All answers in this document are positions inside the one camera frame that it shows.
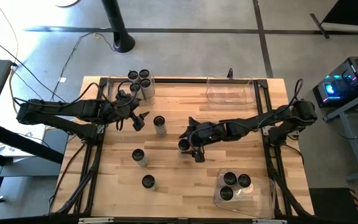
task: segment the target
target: butcher block tabletop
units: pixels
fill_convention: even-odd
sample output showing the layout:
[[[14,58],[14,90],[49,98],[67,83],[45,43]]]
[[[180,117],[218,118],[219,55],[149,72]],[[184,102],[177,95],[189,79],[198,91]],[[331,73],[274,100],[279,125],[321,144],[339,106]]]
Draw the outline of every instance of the butcher block tabletop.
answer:
[[[84,77],[81,92],[90,83],[99,83],[100,78]],[[284,81],[274,78],[267,79],[267,83],[272,108],[287,104]],[[228,110],[224,106],[211,105],[206,90],[205,83],[156,83],[154,104],[140,106],[134,111],[136,115],[150,112],[144,120],[145,126],[142,130],[136,132],[131,119],[124,121],[122,131],[116,130],[116,124],[106,128],[91,211],[93,217],[252,218],[215,206],[214,188],[216,175],[222,168],[248,174],[251,178],[267,178],[260,132],[250,132],[239,141],[205,146],[204,163],[196,163],[190,155],[183,158],[178,154],[178,137],[185,132],[189,116],[199,122],[216,123],[220,119],[250,118],[258,115],[256,104],[251,101],[246,110]],[[98,89],[92,86],[83,99],[95,99],[97,92]],[[165,137],[156,135],[153,119],[158,115],[165,118]],[[288,139],[287,144],[299,149],[296,141]],[[70,158],[81,146],[78,138],[67,144],[60,176]],[[135,149],[144,150],[149,160],[147,167],[139,167],[133,160],[132,152]],[[68,168],[57,191],[53,212],[62,207],[78,185],[84,155],[85,150],[82,150]],[[282,160],[288,188],[303,208],[313,214],[300,155],[283,146]],[[157,191],[149,191],[142,186],[142,178],[147,174],[155,177]],[[277,189],[280,208],[284,212],[282,194],[278,187]],[[83,194],[82,209],[86,207],[88,190],[89,184]]]

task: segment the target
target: concrete floor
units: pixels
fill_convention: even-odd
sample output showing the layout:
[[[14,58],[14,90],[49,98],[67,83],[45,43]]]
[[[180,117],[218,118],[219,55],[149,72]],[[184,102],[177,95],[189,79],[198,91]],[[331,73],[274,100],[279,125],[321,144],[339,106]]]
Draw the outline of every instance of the concrete floor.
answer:
[[[23,32],[28,26],[109,27],[99,1],[81,0],[68,8],[57,8],[48,1],[0,0],[6,16],[16,28],[19,58],[49,86],[54,87],[63,64],[82,33]],[[309,13],[318,19],[335,0],[259,0],[265,29],[316,30]],[[122,15],[128,28],[209,28],[257,29],[251,0],[121,0]],[[326,26],[328,29],[356,29],[354,26]],[[110,41],[112,34],[105,33]],[[131,52],[110,51],[106,43],[91,35],[81,42],[71,59],[57,93],[65,100],[76,98],[85,75],[125,75],[128,70],[148,68],[155,76],[224,77],[229,68],[236,77],[266,77],[258,34],[131,34],[137,41]],[[267,47],[275,78],[284,78],[288,96],[303,78],[301,97],[315,102],[311,92],[325,74],[349,56],[358,55],[358,36],[337,35],[326,40],[321,35],[267,35]],[[0,44],[15,52],[13,36],[0,14]],[[1,58],[9,58],[0,50]],[[50,93],[22,68],[18,73],[45,99]],[[36,98],[17,77],[15,96]],[[321,118],[325,113],[317,109]],[[358,196],[358,181],[345,177],[357,172],[348,142],[336,132],[340,127],[318,120],[301,134],[300,148],[305,157],[309,187],[350,187]],[[57,178],[9,178],[1,194],[0,218],[43,215]]]

